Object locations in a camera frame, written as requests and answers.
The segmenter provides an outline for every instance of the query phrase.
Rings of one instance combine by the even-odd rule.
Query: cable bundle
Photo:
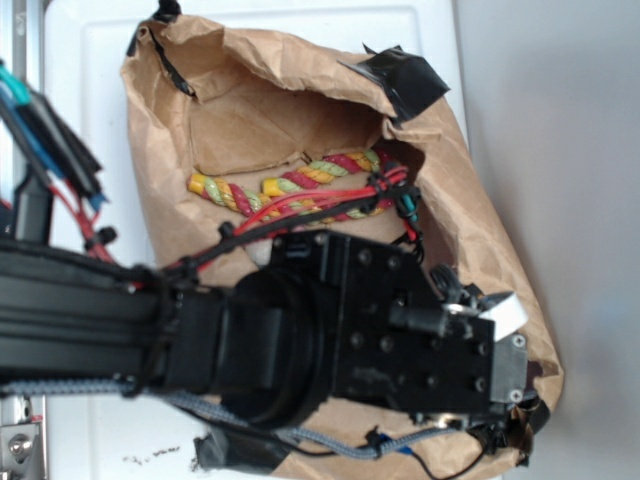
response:
[[[59,198],[80,228],[90,256],[113,262],[105,244],[115,238],[94,225],[106,201],[95,174],[100,165],[44,96],[11,75],[0,61],[0,117],[41,186]],[[94,211],[90,218],[84,202]]]

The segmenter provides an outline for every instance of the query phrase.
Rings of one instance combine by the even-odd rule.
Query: white surface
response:
[[[640,2],[457,9],[474,161],[566,369],[531,466],[505,477],[638,478]]]
[[[493,320],[496,324],[493,339],[499,342],[507,335],[515,333],[529,317],[516,293],[512,293],[491,310],[482,312],[480,318]]]
[[[229,26],[285,30],[343,50],[362,51],[362,42],[376,50],[401,44],[408,52],[426,56],[452,87],[448,98],[464,128],[449,0],[185,0],[181,4],[185,13]],[[55,0],[46,16],[46,93],[105,167],[101,179],[112,204],[104,209],[102,223],[117,227],[120,238],[112,251],[127,264],[151,262],[153,255],[130,165],[119,68],[136,24],[156,8],[157,2],[150,0]],[[75,227],[62,215],[53,239],[80,246]],[[186,478],[192,439],[203,433],[201,425],[150,400],[52,398],[48,420],[52,480]],[[153,456],[154,451],[175,446],[180,450]],[[142,465],[125,460],[133,457],[142,459]],[[223,478],[219,472],[208,475]]]

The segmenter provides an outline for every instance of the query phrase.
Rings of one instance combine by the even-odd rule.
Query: red wire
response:
[[[387,172],[386,176],[391,184],[396,184],[406,178],[407,168],[404,166],[396,167]],[[380,187],[386,189],[387,185],[384,182],[379,183]],[[277,200],[265,205],[258,210],[254,215],[249,217],[242,225],[240,225],[234,232],[239,235],[248,230],[248,228],[255,223],[261,221],[264,217],[269,216],[281,205],[291,205],[291,203],[298,200],[313,200],[314,205],[303,206],[300,209],[293,210],[291,212],[283,213],[277,218],[271,221],[265,222],[265,224],[274,224],[279,220],[288,218],[294,215],[299,215],[301,212],[313,210],[315,208],[321,208],[318,204],[320,198],[327,198],[328,200],[323,202],[323,205],[331,205],[341,203],[342,201],[355,200],[359,198],[372,197],[376,194],[376,190],[371,187],[363,187],[356,190],[306,190],[301,192],[294,192],[287,195],[278,197]]]
[[[65,205],[65,207],[67,208],[67,210],[69,211],[73,219],[78,224],[78,227],[80,228],[80,232],[82,233],[82,237],[86,241],[91,240],[96,234],[95,230],[93,229],[93,222],[95,222],[95,220],[97,219],[98,214],[96,213],[94,218],[92,220],[89,220],[84,210],[84,207],[82,205],[82,201],[80,200],[80,197],[75,192],[75,190],[73,190],[73,188],[70,188],[70,190],[77,201],[77,204],[78,204],[77,211],[74,210],[69,199],[65,197],[58,188],[52,185],[49,187],[49,189],[51,190],[51,193],[53,193],[54,196],[59,198],[62,201],[62,203]],[[115,263],[115,261],[113,260],[113,258],[111,257],[111,255],[109,254],[109,252],[107,251],[104,245],[96,244],[91,249],[89,249],[87,253],[89,254],[89,256],[102,260],[103,262]]]

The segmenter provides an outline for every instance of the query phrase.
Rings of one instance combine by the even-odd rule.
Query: gray braided cable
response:
[[[10,382],[0,387],[4,395],[96,395],[96,394],[126,394],[132,385],[105,379],[74,379],[74,380],[25,380]],[[222,405],[209,403],[197,395],[188,392],[175,392],[166,395],[151,394],[178,408],[189,410],[195,414],[238,427],[250,427],[249,423],[226,410]],[[379,447],[352,447],[340,440],[307,428],[283,429],[281,433],[296,440],[305,440],[322,445],[332,452],[356,460],[374,460],[383,455],[395,452],[413,443],[455,433],[453,428],[430,428],[411,433],[403,437],[385,441]]]

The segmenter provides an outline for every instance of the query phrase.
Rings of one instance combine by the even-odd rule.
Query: brown paper bag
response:
[[[229,29],[198,17],[179,16],[169,24],[144,22],[134,47],[122,75],[138,186],[160,264],[216,243],[221,222],[241,221],[239,214],[187,191],[185,182],[196,169],[259,190],[260,179],[309,159],[382,144],[412,167],[422,191],[426,263],[453,264],[463,282],[474,282],[488,293],[518,293],[529,314],[521,333],[528,339],[530,359],[544,370],[535,387],[549,407],[555,407],[562,368],[538,302],[446,101],[394,126],[394,108],[384,91],[338,62],[353,64],[367,56],[278,32]],[[364,178],[354,176],[347,182],[362,185]],[[380,241],[402,232],[390,211],[331,228]],[[217,260],[204,281],[233,285],[253,269],[246,253],[237,250]],[[323,404],[307,423],[353,444],[361,443],[374,425],[389,435],[415,428],[406,415],[344,400]],[[435,475],[446,476],[462,470],[480,447],[461,433],[422,442],[414,450]],[[498,475],[514,466],[518,455],[504,449],[486,457],[465,478]],[[402,455],[358,462],[292,454],[274,475],[400,479],[422,478],[424,473],[415,459]]]

